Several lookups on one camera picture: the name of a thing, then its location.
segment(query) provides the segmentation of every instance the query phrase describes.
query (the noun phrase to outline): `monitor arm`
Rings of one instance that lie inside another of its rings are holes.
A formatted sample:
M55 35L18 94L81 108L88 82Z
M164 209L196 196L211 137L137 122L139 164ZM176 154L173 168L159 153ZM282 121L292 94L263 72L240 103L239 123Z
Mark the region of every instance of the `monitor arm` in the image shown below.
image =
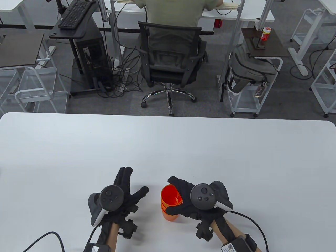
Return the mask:
M62 5L61 0L56 0L56 3L57 3L58 13L62 15L67 8L64 5Z

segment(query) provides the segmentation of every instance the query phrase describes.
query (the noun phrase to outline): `gray backpack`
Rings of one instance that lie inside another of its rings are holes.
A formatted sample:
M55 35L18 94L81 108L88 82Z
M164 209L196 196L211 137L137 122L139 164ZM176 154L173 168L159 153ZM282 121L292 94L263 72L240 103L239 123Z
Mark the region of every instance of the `gray backpack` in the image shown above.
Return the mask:
M265 59L255 59L245 44L237 45L229 61L233 77L228 80L229 71L226 73L226 83L229 89L238 94L242 89L251 84L270 83L274 80L277 69Z

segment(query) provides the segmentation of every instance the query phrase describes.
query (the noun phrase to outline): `chrome chair base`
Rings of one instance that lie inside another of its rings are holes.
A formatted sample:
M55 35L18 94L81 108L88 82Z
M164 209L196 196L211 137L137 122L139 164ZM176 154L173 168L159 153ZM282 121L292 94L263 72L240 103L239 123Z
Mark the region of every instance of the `chrome chair base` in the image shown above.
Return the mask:
M173 114L173 101L172 101L172 99L171 99L171 93L172 93L172 92L187 95L187 96L189 96L189 97L191 98L191 101L192 101L192 102L196 102L196 97L193 96L193 95L192 95L191 93L189 93L188 91L184 91L184 90L182 90L182 89L172 88L172 86L173 86L174 84L164 84L164 83L161 83L161 85L163 85L164 89L161 89L161 90L157 90L157 91L151 92L151 93L147 94L147 95L143 98L142 103L141 103L141 107L142 107L142 108L146 108L146 107L147 107L146 100L147 100L148 98L152 97L153 95L161 94L161 93L166 93L166 94L167 94L169 116L174 116L174 114Z

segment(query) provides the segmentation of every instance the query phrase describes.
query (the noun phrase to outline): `green shirt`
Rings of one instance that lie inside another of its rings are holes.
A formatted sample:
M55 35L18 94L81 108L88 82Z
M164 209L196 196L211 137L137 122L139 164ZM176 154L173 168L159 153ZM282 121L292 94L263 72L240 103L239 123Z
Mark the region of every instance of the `green shirt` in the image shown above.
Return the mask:
M139 8L145 5L148 22L160 25L197 27L204 7L213 10L218 0L133 0Z

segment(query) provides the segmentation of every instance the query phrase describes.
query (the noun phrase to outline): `qr code label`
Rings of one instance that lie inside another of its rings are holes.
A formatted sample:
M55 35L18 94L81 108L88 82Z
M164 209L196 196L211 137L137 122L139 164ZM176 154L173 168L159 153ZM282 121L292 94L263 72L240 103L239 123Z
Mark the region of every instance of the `qr code label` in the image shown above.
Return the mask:
M232 246L231 243L226 244L225 246L222 247L223 252L236 252L235 248Z

